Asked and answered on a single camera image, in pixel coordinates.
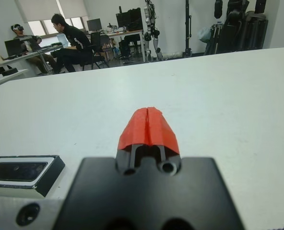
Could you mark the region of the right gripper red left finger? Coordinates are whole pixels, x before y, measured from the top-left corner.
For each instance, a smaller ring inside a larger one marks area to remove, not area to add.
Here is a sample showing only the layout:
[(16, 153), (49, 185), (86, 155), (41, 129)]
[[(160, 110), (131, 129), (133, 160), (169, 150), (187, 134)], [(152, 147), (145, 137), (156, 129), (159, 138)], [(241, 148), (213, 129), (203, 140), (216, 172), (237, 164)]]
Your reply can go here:
[(148, 144), (147, 138), (147, 108), (134, 112), (127, 126), (119, 137), (116, 165), (121, 174), (137, 168), (138, 148)]

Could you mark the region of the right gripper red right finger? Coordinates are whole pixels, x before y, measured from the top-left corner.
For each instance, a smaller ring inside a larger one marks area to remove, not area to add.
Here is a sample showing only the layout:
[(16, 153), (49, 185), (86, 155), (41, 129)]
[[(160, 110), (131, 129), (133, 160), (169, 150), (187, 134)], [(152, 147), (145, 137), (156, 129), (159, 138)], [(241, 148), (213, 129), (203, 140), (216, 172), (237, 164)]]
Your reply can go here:
[(181, 165), (177, 138), (162, 112), (155, 107), (147, 108), (147, 127), (158, 169), (166, 175), (175, 175)]

